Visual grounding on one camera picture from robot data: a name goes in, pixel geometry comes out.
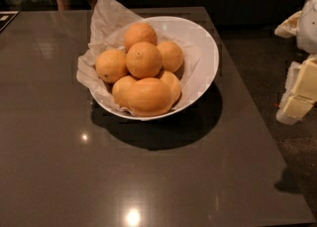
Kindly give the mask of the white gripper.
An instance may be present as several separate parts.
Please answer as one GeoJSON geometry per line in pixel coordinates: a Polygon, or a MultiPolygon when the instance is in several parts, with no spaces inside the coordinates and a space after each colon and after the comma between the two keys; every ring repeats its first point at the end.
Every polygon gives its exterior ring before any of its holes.
{"type": "MultiPolygon", "coordinates": [[[[301,12],[295,12],[284,20],[274,33],[282,38],[296,36],[301,50],[317,54],[317,0],[309,0],[301,12]]],[[[276,120],[293,125],[301,121],[316,103],[317,56],[309,56],[303,63],[294,61],[289,67],[276,120]]]]}

